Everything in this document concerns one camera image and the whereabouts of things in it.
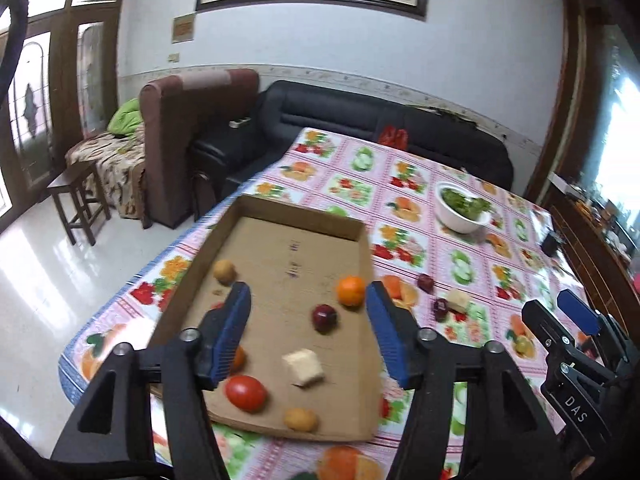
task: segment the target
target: tablecloth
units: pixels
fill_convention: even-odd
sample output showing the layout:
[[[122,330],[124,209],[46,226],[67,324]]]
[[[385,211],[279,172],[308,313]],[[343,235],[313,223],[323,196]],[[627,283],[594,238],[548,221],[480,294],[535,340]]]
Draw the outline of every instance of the tablecloth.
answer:
[[[453,182],[484,196],[492,206],[488,228],[460,235],[442,225],[433,207],[439,182]],[[520,318],[524,302],[538,298],[577,338],[578,328],[557,309],[555,298],[564,288],[585,301],[586,296],[562,254],[549,259],[540,251],[539,243],[552,227],[549,213],[462,171],[393,148],[308,128],[279,162],[212,209],[127,282],[66,346],[59,374],[72,402],[79,399],[114,344],[127,340],[135,348],[146,346],[172,290],[211,226],[243,192],[362,220],[369,229],[376,276],[393,275],[404,283],[396,301],[409,308],[421,326],[436,328],[450,341],[473,346],[482,346],[489,339],[502,342],[554,428],[559,431],[564,426],[540,394],[546,352]],[[422,272],[434,277],[431,295],[415,286]],[[454,287],[470,294],[469,311],[466,315],[450,313],[446,322],[437,323],[433,301]],[[515,349],[518,336],[527,339],[520,352]],[[412,400],[412,392],[401,390],[385,372],[382,375],[378,432],[370,442],[353,444],[380,466],[371,469],[367,480],[386,476]],[[465,402],[466,384],[459,383],[452,400],[444,478],[458,471]],[[152,421],[156,454],[169,462],[162,405],[155,397]],[[234,480],[279,480],[313,472],[319,456],[332,445],[270,438],[217,424],[214,432]]]

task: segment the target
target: wooden stool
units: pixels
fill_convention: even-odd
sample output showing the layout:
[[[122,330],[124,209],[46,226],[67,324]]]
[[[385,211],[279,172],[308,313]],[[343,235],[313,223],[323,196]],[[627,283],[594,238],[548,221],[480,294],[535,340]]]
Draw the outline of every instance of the wooden stool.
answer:
[[[94,176],[95,189],[98,194],[98,198],[87,198],[86,190],[84,189],[84,181],[90,176]],[[107,220],[111,218],[111,212],[109,211],[109,205],[107,199],[104,197],[104,189],[100,182],[100,177],[95,169],[94,160],[82,160],[76,162],[66,168],[65,171],[60,174],[51,184],[47,186],[47,189],[53,197],[53,202],[56,203],[56,209],[62,220],[62,225],[65,228],[66,235],[69,237],[72,245],[76,244],[76,238],[71,232],[71,229],[83,229],[84,234],[89,240],[91,245],[95,245],[95,237],[91,231],[91,225],[98,218],[98,215],[104,211],[104,215]],[[74,201],[76,206],[76,215],[71,219],[71,222],[66,220],[65,210],[60,203],[60,193],[70,193],[71,200]],[[78,200],[78,194],[82,200],[82,205]],[[91,214],[89,204],[100,204],[94,214]]]

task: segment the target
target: small sign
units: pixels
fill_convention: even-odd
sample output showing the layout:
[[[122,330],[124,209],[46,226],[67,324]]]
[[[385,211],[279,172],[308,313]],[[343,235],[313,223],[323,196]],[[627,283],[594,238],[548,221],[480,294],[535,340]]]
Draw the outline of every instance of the small sign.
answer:
[[[174,18],[174,29],[171,36],[171,42],[182,43],[183,41],[192,41],[195,30],[195,20],[195,12]]]

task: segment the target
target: cardboard tray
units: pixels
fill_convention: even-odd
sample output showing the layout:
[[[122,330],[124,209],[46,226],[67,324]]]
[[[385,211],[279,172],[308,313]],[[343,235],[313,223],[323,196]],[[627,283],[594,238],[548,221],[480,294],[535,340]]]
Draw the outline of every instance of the cardboard tray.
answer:
[[[352,312],[337,303],[335,286],[344,276],[370,283],[373,268],[366,226],[351,218],[242,195],[204,241],[149,341],[164,344],[183,328],[199,325],[224,301],[210,268],[231,260],[238,280],[252,293],[252,311],[241,345],[247,362],[240,372],[257,378],[270,393],[265,409],[245,413],[224,394],[204,392],[213,421],[240,430],[305,440],[369,440],[378,427],[382,361],[364,307]],[[338,326],[317,333],[311,311],[327,303],[338,311]],[[325,373],[306,389],[293,386],[282,356],[309,348]],[[309,408],[319,417],[315,433],[299,433],[283,423],[288,408]]]

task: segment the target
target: white bowl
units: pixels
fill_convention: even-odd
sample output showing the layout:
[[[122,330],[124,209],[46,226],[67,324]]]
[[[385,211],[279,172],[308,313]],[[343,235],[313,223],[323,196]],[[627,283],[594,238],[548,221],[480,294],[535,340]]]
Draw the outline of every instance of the white bowl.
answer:
[[[439,182],[436,186],[436,216],[444,225],[449,229],[460,233],[469,234],[482,226],[487,225],[491,221],[491,213],[489,211],[483,211],[478,220],[473,221],[469,218],[463,217],[461,214],[456,213],[447,204],[444,203],[441,193],[443,189],[453,189],[469,198],[480,198],[479,195],[470,192],[468,189],[458,186],[453,182]]]

